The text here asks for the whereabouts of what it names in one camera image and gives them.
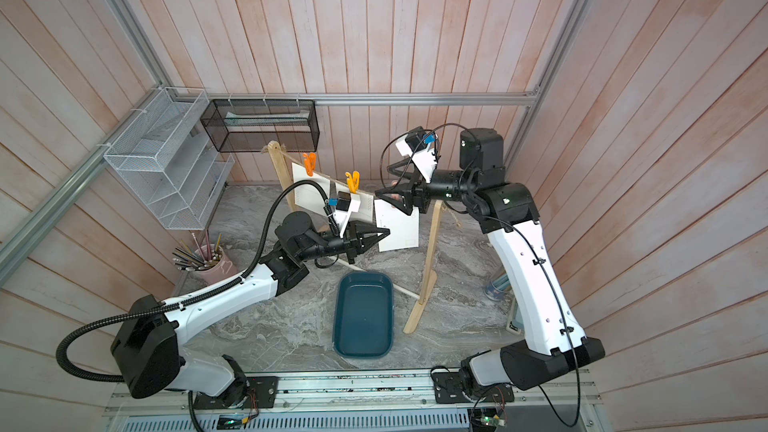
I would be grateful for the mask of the white postcard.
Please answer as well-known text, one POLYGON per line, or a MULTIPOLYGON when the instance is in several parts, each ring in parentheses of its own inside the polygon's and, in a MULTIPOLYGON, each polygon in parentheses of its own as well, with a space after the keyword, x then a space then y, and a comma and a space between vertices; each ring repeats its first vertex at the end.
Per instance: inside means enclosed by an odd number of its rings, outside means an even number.
POLYGON ((341 185, 336 187, 335 204, 333 205, 333 218, 339 227, 339 235, 343 236, 352 215, 357 213, 361 206, 359 194, 351 194, 341 185))
POLYGON ((419 246, 419 215, 407 215, 384 200, 374 200, 376 226, 389 230, 378 243, 380 252, 416 248, 419 246))
MULTIPOLYGON (((306 173, 306 169, 303 165, 292 163, 293 181, 298 182, 301 180, 310 180, 318 184, 326 193, 327 197, 330 197, 330 179, 319 175, 314 172, 312 176, 306 173)), ((318 190, 313 186, 301 186, 294 190, 295 203, 298 207, 301 207, 307 211, 324 215, 323 207, 325 200, 321 197, 318 190)))

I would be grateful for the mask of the yellow orange clothespin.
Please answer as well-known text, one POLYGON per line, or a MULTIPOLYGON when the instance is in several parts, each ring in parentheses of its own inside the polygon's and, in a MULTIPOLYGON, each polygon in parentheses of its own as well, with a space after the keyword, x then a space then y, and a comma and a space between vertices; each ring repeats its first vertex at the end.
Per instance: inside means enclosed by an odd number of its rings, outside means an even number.
POLYGON ((356 194, 360 187, 360 173, 358 171, 346 172, 346 185, 351 194, 356 194))

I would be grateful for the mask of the dark orange clothespin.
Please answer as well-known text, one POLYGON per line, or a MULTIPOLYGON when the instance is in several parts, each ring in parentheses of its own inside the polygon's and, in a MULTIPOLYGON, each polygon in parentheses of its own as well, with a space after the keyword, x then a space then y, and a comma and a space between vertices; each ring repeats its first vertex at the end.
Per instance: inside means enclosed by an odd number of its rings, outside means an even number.
POLYGON ((303 166, 308 177, 312 177, 317 167, 317 156, 315 152, 302 154, 303 166))

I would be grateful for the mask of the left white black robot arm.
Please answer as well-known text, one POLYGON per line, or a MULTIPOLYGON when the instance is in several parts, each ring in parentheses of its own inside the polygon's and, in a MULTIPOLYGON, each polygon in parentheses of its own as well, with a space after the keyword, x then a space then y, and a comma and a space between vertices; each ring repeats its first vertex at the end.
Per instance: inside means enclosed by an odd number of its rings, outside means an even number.
POLYGON ((111 346, 131 396, 144 399, 163 390, 191 391, 241 405, 249 380, 229 355, 209 357, 184 351, 195 335, 257 302, 272 299, 299 284, 309 273, 307 262, 320 257, 365 253, 390 231, 351 221, 343 235, 316 230, 305 212, 293 212, 276 230, 272 251, 258 259, 243 278, 226 278, 194 293, 163 302, 153 296, 137 300, 111 346))

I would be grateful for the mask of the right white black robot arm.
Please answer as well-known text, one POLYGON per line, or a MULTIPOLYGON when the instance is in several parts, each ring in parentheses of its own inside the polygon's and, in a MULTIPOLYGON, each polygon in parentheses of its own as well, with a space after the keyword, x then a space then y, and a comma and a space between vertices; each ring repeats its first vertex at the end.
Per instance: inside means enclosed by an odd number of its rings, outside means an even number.
POLYGON ((377 198, 405 214, 424 213, 434 201, 460 202, 499 256, 523 321, 524 338, 462 361, 464 389, 477 393, 501 383, 528 390, 605 356, 573 316, 546 250, 530 191, 506 180, 503 137, 491 128, 463 128, 459 167, 438 167, 435 130, 414 128, 392 140, 402 159, 388 166, 397 180, 377 198))

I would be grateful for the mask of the dark teal plastic tray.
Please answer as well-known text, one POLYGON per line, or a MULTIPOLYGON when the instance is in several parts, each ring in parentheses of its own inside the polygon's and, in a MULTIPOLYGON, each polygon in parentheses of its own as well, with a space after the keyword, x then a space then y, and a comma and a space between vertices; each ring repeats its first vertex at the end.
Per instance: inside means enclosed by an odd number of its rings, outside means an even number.
POLYGON ((333 345, 345 358, 378 359, 394 341, 394 288, 380 272, 352 272, 339 284, 333 345))

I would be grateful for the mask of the blue lid clear jar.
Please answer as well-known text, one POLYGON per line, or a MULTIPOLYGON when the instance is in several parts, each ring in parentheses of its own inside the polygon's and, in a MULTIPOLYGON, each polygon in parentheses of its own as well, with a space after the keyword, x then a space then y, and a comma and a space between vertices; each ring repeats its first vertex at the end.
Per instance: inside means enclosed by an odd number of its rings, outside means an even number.
POLYGON ((490 280, 485 286, 484 293, 492 301, 501 301, 511 290, 511 284, 506 273, 499 274, 496 278, 490 280))

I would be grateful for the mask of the pink pencil cup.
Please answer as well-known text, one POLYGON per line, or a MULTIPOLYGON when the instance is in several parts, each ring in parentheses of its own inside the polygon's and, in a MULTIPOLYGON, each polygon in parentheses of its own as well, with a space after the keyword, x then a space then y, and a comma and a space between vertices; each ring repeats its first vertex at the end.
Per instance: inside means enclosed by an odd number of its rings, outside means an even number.
POLYGON ((207 230, 192 234, 192 244, 172 252, 173 262, 181 272, 190 273, 207 285, 213 285, 237 274, 233 261, 225 254, 221 236, 211 237, 207 230))

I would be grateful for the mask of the black mesh basket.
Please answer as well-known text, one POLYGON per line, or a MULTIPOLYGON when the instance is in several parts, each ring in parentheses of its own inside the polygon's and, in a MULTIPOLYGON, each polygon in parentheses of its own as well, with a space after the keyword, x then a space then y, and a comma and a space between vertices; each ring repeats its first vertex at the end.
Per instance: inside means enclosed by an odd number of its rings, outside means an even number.
POLYGON ((299 99, 214 99, 201 124, 224 153, 255 153, 272 141, 292 153, 315 152, 320 130, 315 103, 299 99))

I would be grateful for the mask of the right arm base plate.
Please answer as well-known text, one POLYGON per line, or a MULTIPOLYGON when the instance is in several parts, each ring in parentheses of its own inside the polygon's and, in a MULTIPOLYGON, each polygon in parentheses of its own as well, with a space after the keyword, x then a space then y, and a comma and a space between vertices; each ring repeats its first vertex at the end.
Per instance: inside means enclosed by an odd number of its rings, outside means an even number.
POLYGON ((434 399, 438 404, 474 404, 494 403, 504 406, 512 403, 514 391, 510 384, 478 386, 474 388, 463 378, 460 372, 450 371, 446 367, 436 367, 429 371, 434 399))

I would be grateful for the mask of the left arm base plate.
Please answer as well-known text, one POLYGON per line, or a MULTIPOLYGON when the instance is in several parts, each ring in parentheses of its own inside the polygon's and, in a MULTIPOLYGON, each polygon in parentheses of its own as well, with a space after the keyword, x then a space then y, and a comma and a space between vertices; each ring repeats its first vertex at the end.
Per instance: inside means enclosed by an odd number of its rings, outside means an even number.
POLYGON ((198 393, 193 399, 194 410, 269 409, 274 406, 278 392, 278 376, 248 376, 235 381, 220 395, 212 397, 198 393))

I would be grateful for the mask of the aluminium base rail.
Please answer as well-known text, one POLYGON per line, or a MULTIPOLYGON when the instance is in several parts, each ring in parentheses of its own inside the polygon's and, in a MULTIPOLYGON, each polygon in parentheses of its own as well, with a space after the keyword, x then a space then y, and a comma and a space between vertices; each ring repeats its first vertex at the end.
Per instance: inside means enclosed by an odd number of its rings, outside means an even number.
POLYGON ((521 391, 496 386, 482 399, 443 388, 445 369, 257 374, 259 404, 206 410, 184 392, 133 399, 119 386, 101 431, 610 431, 587 370, 521 391))

